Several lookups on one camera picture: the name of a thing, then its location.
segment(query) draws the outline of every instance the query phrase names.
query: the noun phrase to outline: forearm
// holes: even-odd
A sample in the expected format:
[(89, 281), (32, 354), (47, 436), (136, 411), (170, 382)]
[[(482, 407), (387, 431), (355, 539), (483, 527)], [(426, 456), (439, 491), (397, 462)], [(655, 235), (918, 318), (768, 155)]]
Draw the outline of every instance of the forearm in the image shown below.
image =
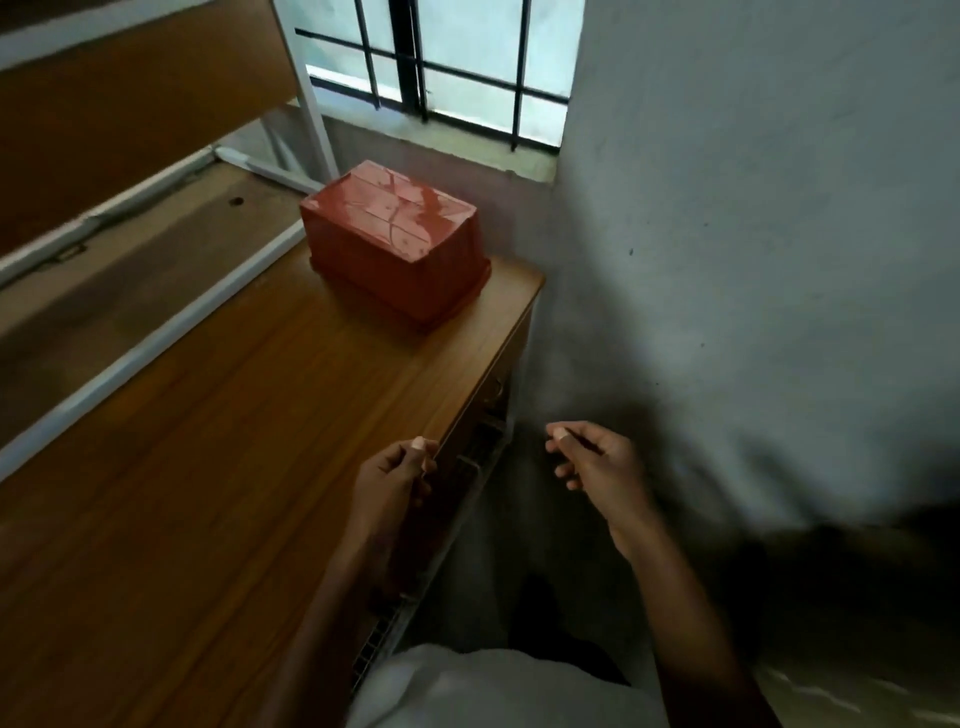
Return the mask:
[(343, 722), (357, 632), (371, 588), (367, 548), (341, 544), (280, 665), (258, 728)]
[(629, 541), (671, 726), (779, 726), (666, 527), (652, 519), (634, 529)]
[(736, 687), (743, 670), (724, 625), (666, 527), (651, 520), (629, 538), (658, 659), (691, 679)]

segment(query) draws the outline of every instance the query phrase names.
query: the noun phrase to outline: wooden desk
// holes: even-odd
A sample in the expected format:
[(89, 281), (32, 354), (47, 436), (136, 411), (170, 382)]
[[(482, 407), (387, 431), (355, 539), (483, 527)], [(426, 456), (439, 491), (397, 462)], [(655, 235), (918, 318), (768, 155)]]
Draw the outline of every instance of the wooden desk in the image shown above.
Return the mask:
[(358, 464), (417, 434), (450, 462), (542, 283), (495, 258), (422, 336), (300, 243), (0, 484), (0, 724), (247, 723)]

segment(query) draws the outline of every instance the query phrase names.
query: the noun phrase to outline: window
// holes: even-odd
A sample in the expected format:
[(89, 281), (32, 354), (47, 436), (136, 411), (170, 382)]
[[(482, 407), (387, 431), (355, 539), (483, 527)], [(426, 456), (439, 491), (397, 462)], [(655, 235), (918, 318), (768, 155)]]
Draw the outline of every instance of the window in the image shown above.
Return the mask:
[(315, 86), (556, 152), (584, 0), (291, 0)]

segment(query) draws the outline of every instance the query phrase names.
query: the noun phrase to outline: window sill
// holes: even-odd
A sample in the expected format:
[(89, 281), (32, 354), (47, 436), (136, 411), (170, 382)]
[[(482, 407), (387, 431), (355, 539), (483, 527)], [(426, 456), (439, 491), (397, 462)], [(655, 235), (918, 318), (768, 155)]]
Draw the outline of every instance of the window sill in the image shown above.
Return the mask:
[[(399, 111), (375, 109), (366, 101), (324, 88), (313, 90), (323, 116), (503, 172), (513, 172), (533, 182), (550, 183), (557, 174), (555, 155), (524, 147), (511, 152), (510, 147), (502, 141), (487, 139), (441, 122), (424, 124)], [(296, 99), (290, 103), (299, 105)]]

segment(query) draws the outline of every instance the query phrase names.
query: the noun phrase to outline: plastic container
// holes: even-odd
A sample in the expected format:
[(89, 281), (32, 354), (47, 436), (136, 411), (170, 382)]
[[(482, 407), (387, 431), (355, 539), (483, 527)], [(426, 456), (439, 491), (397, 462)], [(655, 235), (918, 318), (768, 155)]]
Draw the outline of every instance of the plastic container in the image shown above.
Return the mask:
[(476, 207), (365, 161), (300, 203), (310, 264), (432, 328), (490, 277)]

